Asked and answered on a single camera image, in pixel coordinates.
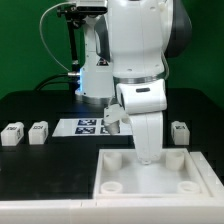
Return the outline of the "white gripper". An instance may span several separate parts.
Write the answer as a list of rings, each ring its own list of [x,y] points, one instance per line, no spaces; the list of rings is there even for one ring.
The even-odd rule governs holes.
[[[137,157],[151,164],[161,157],[163,111],[167,108],[165,81],[118,84],[118,102],[129,117]]]

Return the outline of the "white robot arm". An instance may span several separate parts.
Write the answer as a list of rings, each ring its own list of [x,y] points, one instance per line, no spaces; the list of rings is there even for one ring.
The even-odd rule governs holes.
[[[130,121],[137,157],[160,158],[167,108],[166,62],[186,48],[191,21],[182,0],[77,0],[84,17],[85,63],[79,99],[107,104],[104,125],[119,131]]]

